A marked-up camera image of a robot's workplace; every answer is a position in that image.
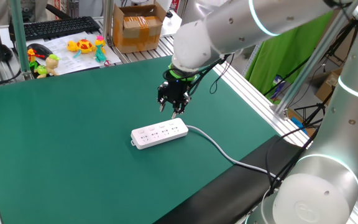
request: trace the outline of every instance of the keyboard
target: keyboard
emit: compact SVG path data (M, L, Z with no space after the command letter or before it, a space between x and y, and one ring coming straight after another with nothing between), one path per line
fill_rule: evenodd
M24 24L26 40L63 37L80 32L98 31L100 26L90 16L77 17L74 19L61 19L57 21L35 22ZM9 26L9 35L15 41L13 26Z

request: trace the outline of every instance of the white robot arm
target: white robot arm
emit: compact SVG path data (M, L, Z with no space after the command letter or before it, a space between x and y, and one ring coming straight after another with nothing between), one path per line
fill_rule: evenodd
M191 90L229 54L349 2L228 0L204 19L185 24L175 36L167 81L158 88L161 108L168 101L174 115L183 113ZM347 222L358 198L358 36L328 111L310 149L246 224Z
M214 64L223 63L240 49L309 22L333 10L339 2L347 4L351 0L228 0L203 19L183 25L175 35L167 82L158 89L161 110L169 102L173 104L173 117L184 113L191 90ZM180 79L195 75L201 78Z

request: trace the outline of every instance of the green table mat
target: green table mat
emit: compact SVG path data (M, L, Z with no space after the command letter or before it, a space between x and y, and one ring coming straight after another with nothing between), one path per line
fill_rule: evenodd
M131 131L170 119L171 57L0 87L4 224L153 223L231 164L197 133L140 151ZM241 159L276 132L217 75L180 116Z

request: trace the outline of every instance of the white power strip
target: white power strip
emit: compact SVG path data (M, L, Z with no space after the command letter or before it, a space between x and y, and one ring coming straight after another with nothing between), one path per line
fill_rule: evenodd
M189 129L180 118L132 130L132 145L145 149L186 136Z

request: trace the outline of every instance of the paper sheet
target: paper sheet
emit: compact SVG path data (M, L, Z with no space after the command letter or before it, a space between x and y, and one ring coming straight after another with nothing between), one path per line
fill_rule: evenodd
M9 47L10 49L13 48L13 43L11 41L11 38L9 37L9 29L8 28L0 29L0 38L1 38L2 44L6 45L6 47Z
M49 50L53 52L53 54L55 54L57 57L60 57L59 66L55 68L55 71L59 75L63 75L88 68L104 67L103 63L98 63L94 59L94 52L81 54L77 58L73 58L77 52L71 52L66 48L67 43L70 40L77 43L81 39L87 39L94 45L96 36L96 34L87 34L86 32L82 32L79 34L68 35L46 42L39 42L39 44L46 46ZM105 56L111 64L121 62L119 57L108 46L105 46L104 49L106 50ZM45 65L44 60L37 59L37 61L38 63Z

